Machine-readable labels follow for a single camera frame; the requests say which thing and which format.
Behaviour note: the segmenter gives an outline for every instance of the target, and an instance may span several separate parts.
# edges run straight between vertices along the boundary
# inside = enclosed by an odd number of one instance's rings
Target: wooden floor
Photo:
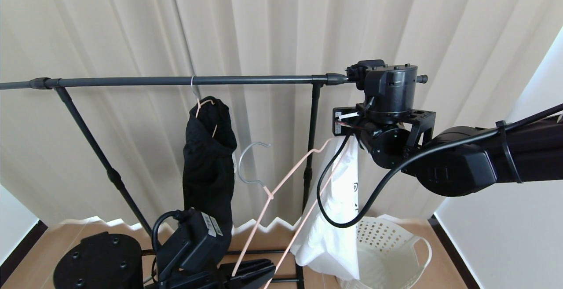
[[[424,237],[432,245],[432,261],[420,280],[414,286],[415,289],[458,289],[466,288],[461,276],[458,274],[451,259],[448,257],[442,244],[436,237],[432,227],[426,221],[400,221],[405,229]],[[72,247],[78,245],[81,239],[95,235],[101,231],[110,233],[121,233],[135,237],[143,249],[150,248],[150,239],[142,229],[132,229],[128,225],[119,222],[105,223],[98,219],[89,219],[81,222],[63,223],[56,227],[50,227],[41,237],[37,244],[28,253],[12,276],[2,286],[2,289],[53,289],[52,273],[58,260]],[[164,229],[160,234],[161,241],[171,235],[171,229]],[[233,237],[231,250],[242,249],[249,229],[239,231]],[[269,231],[257,231],[249,249],[285,249],[289,243],[293,231],[280,223],[273,223]],[[426,260],[428,251],[421,244],[416,246],[417,254],[421,261]],[[278,263],[280,254],[272,255],[247,255],[245,259],[268,258]],[[152,256],[143,257],[143,274],[150,275]],[[223,263],[236,261],[237,256],[227,256]],[[335,277],[323,275],[305,267],[305,287],[307,289],[339,289]],[[283,265],[278,270],[276,277],[295,276],[295,265],[292,255],[288,255]],[[272,289],[294,289],[294,283],[273,283]]]

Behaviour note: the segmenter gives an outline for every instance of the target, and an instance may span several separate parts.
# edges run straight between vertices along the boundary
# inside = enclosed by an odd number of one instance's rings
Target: curtain fold
[[[0,0],[0,81],[191,75],[343,73],[359,60],[411,63],[427,74],[415,106],[437,111],[435,134],[504,119],[563,25],[563,0]],[[306,153],[311,86],[200,86],[230,107],[243,171],[274,187]],[[133,199],[153,222],[182,207],[190,86],[69,89]],[[316,145],[332,108],[363,99],[322,88]],[[47,224],[135,218],[54,92],[0,97],[0,181]],[[365,154],[360,202],[384,169]],[[314,173],[322,165],[315,156]],[[303,167],[264,222],[301,213]],[[256,218],[263,190],[237,181],[235,225]],[[428,218],[442,197],[398,174],[374,213]]]

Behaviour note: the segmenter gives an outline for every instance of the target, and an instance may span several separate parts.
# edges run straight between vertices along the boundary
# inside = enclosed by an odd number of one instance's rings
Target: black clothing on hanger
[[[231,128],[229,107],[215,97],[203,103],[197,118],[197,105],[190,110],[186,126],[186,145],[183,148],[183,204],[214,217],[223,233],[223,243],[213,257],[215,263],[223,258],[231,243],[233,215],[231,199],[235,185],[233,151],[237,140]]]

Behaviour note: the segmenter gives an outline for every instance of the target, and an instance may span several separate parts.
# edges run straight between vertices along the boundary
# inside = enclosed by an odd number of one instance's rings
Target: laundry basket
[[[364,217],[358,223],[358,264],[360,279],[338,279],[342,289],[408,289],[422,275],[432,248],[422,237],[379,217]],[[414,244],[424,241],[428,259],[419,265]]]

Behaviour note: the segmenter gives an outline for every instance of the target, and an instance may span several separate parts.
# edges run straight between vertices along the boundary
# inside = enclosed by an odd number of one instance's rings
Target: clothes rack
[[[73,79],[51,79],[36,78],[22,82],[0,83],[0,90],[6,89],[54,89],[62,102],[72,115],[74,122],[80,128],[84,137],[92,147],[92,150],[106,169],[107,177],[117,188],[121,196],[133,211],[135,217],[141,223],[143,229],[151,235],[151,227],[141,213],[139,207],[127,191],[118,171],[111,167],[100,145],[90,132],[86,122],[80,115],[72,97],[66,90],[68,87],[101,87],[101,86],[182,86],[182,85],[218,85],[218,84],[312,84],[311,91],[311,117],[309,121],[309,135],[307,150],[315,145],[316,122],[318,114],[318,100],[322,86],[334,86],[350,82],[346,75],[328,73],[325,75],[255,75],[255,76],[209,76],[209,77],[120,77],[120,78],[73,78]],[[307,203],[308,192],[311,187],[313,155],[307,157],[305,171],[303,174],[303,200],[302,209]],[[264,249],[247,251],[247,254],[283,253],[283,249]],[[239,255],[240,251],[230,251],[227,255]],[[296,276],[290,278],[273,279],[273,283],[295,282],[298,289],[304,289],[303,268],[296,264]]]

